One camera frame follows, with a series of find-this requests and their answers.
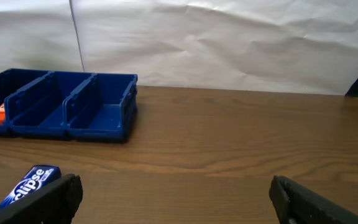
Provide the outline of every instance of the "wrinkled paper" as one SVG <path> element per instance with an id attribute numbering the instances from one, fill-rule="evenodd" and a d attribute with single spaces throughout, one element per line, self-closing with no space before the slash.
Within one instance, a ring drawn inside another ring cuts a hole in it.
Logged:
<path id="1" fill-rule="evenodd" d="M 76 0 L 88 72 L 140 85 L 343 95 L 358 77 L 356 0 Z"/>
<path id="2" fill-rule="evenodd" d="M 67 0 L 0 0 L 0 72 L 8 68 L 82 71 Z"/>

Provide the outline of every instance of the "wood grain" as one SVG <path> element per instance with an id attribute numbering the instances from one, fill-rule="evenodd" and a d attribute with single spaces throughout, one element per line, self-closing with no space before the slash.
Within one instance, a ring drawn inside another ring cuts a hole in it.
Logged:
<path id="1" fill-rule="evenodd" d="M 139 87 L 126 144 L 0 138 L 0 202 L 34 164 L 81 176 L 73 223 L 278 223 L 285 175 L 358 214 L 358 101 Z"/>

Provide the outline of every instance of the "white backdrop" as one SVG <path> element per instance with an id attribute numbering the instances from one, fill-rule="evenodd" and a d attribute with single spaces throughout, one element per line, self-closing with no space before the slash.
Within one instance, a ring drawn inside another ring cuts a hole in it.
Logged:
<path id="1" fill-rule="evenodd" d="M 8 68 L 82 71 L 67 0 L 0 0 L 0 72 Z"/>
<path id="2" fill-rule="evenodd" d="M 0 26 L 0 68 L 81 69 L 68 0 L 27 1 L 60 7 L 16 11 L 20 24 Z M 358 77 L 358 0 L 72 3 L 87 72 L 138 73 L 140 85 L 336 95 Z M 37 41 L 17 44 L 23 33 Z"/>

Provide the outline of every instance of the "white object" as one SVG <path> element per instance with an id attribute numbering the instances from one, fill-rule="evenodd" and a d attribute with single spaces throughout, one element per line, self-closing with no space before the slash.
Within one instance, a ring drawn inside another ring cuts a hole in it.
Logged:
<path id="1" fill-rule="evenodd" d="M 67 0 L 0 0 L 0 72 L 8 68 L 83 70 Z"/>
<path id="2" fill-rule="evenodd" d="M 87 72 L 140 85 L 344 95 L 358 77 L 356 0 L 76 0 Z"/>

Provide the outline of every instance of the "brown tabletop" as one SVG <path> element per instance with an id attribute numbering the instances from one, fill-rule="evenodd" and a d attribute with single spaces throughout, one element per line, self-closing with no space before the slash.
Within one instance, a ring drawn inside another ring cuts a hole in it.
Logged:
<path id="1" fill-rule="evenodd" d="M 0 202 L 34 164 L 81 176 L 73 223 L 278 223 L 285 175 L 358 214 L 358 101 L 139 87 L 126 144 L 0 138 Z"/>

